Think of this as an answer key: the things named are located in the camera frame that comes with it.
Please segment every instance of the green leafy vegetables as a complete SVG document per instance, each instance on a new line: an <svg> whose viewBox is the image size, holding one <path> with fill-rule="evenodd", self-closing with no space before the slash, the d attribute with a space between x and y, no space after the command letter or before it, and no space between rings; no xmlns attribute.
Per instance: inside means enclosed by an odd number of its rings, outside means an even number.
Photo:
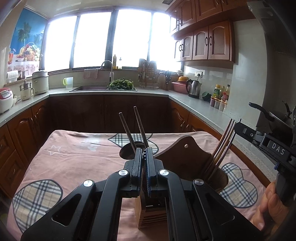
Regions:
<svg viewBox="0 0 296 241"><path fill-rule="evenodd" d="M133 82L126 79L114 80L109 85L109 90L134 90Z"/></svg>

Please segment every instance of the cabinet door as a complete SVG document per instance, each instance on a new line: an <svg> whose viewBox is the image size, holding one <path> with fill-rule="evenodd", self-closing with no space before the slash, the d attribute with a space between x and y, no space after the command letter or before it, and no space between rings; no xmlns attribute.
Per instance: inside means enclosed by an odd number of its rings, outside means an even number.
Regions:
<svg viewBox="0 0 296 241"><path fill-rule="evenodd" d="M170 100L171 133L182 133L185 130L189 111Z"/></svg>
<svg viewBox="0 0 296 241"><path fill-rule="evenodd" d="M247 0L221 0L223 11L247 5Z"/></svg>
<svg viewBox="0 0 296 241"><path fill-rule="evenodd" d="M177 40L175 42L175 54L174 54L174 60L180 61L181 60L181 47L182 47L182 41Z"/></svg>
<svg viewBox="0 0 296 241"><path fill-rule="evenodd" d="M209 59L230 58L229 23L224 21L209 26Z"/></svg>
<svg viewBox="0 0 296 241"><path fill-rule="evenodd" d="M170 33L174 34L179 31L179 7L176 7L168 13L170 16Z"/></svg>
<svg viewBox="0 0 296 241"><path fill-rule="evenodd" d="M212 136L216 137L217 139L221 138L221 134L206 124L204 121L189 113L187 126L185 132L196 132L196 131L205 131L210 133Z"/></svg>
<svg viewBox="0 0 296 241"><path fill-rule="evenodd" d="M74 96L55 96L50 98L54 117L54 129L72 131L71 106Z"/></svg>
<svg viewBox="0 0 296 241"><path fill-rule="evenodd" d="M196 22L195 0L184 0L179 7L179 30Z"/></svg>
<svg viewBox="0 0 296 241"><path fill-rule="evenodd" d="M181 60L192 60L192 52L193 52L193 33L185 36L182 39L181 45Z"/></svg>
<svg viewBox="0 0 296 241"><path fill-rule="evenodd" d="M26 169L16 150L0 168L0 185L11 198L21 183Z"/></svg>
<svg viewBox="0 0 296 241"><path fill-rule="evenodd" d="M41 147L53 132L49 99L43 100L33 105L31 110L36 130L38 131L38 144L39 147Z"/></svg>
<svg viewBox="0 0 296 241"><path fill-rule="evenodd" d="M138 96L137 109L145 133L168 133L168 98ZM140 133L135 120L135 133Z"/></svg>
<svg viewBox="0 0 296 241"><path fill-rule="evenodd" d="M75 96L71 101L70 116L73 131L104 133L104 96Z"/></svg>
<svg viewBox="0 0 296 241"><path fill-rule="evenodd" d="M222 12L220 0L196 0L196 21Z"/></svg>
<svg viewBox="0 0 296 241"><path fill-rule="evenodd" d="M11 139L21 160L27 166L37 154L38 136L31 109L20 113L7 123Z"/></svg>
<svg viewBox="0 0 296 241"><path fill-rule="evenodd" d="M207 59L209 52L209 27L195 31L193 38L192 60Z"/></svg>
<svg viewBox="0 0 296 241"><path fill-rule="evenodd" d="M0 127L0 167L15 150L7 125Z"/></svg>
<svg viewBox="0 0 296 241"><path fill-rule="evenodd" d="M105 95L104 119L106 133L125 133L119 113L122 112L131 133L135 131L135 112L137 96Z"/></svg>

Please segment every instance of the plaid heart patch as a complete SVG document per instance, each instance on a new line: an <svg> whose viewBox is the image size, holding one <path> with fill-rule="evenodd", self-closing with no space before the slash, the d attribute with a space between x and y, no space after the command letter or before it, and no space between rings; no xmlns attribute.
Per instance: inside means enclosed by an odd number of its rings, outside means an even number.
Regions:
<svg viewBox="0 0 296 241"><path fill-rule="evenodd" d="M12 206L22 233L60 202L62 196L62 188L53 180L32 182L19 190L12 199Z"/></svg>
<svg viewBox="0 0 296 241"><path fill-rule="evenodd" d="M220 195L236 208L248 208L258 200L256 187L244 180L242 170L233 163L227 163L221 168L229 178L228 185L220 192Z"/></svg>
<svg viewBox="0 0 296 241"><path fill-rule="evenodd" d="M141 134L135 133L135 134L131 134L131 135L132 135L134 141L143 142L143 138L142 138ZM155 155L159 151L159 148L155 143L153 143L152 141L149 140L149 138L151 138L152 135L153 134L146 134L146 137L147 137L147 140L149 143L149 147L152 147L152 152ZM111 138L109 138L108 140L113 142L114 144L116 144L119 147L123 147L124 145L130 143L127 134L116 134L116 135L112 136Z"/></svg>

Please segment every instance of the drawer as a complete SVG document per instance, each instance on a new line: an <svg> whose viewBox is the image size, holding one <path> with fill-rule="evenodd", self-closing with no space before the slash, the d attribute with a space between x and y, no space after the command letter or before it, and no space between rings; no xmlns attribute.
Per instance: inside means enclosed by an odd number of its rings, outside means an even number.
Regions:
<svg viewBox="0 0 296 241"><path fill-rule="evenodd" d="M0 169L0 185L11 198L14 196L26 172L26 167L21 161L16 150L6 160Z"/></svg>
<svg viewBox="0 0 296 241"><path fill-rule="evenodd" d="M0 168L15 150L7 125L0 127Z"/></svg>

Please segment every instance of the window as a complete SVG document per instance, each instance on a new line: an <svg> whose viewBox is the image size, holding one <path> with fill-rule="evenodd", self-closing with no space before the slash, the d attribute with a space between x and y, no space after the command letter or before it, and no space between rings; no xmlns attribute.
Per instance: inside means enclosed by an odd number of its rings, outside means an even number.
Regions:
<svg viewBox="0 0 296 241"><path fill-rule="evenodd" d="M119 10L113 56L121 58L122 66L138 67L139 59L147 59L151 13L140 10Z"/></svg>
<svg viewBox="0 0 296 241"><path fill-rule="evenodd" d="M105 60L111 12L83 14L75 41L73 68L101 66Z"/></svg>
<svg viewBox="0 0 296 241"><path fill-rule="evenodd" d="M76 19L59 18L49 24L44 54L46 71L69 69Z"/></svg>
<svg viewBox="0 0 296 241"><path fill-rule="evenodd" d="M156 61L157 69L177 72L181 62L174 60L175 40L170 36L170 17L164 13L154 13L150 44L150 60Z"/></svg>

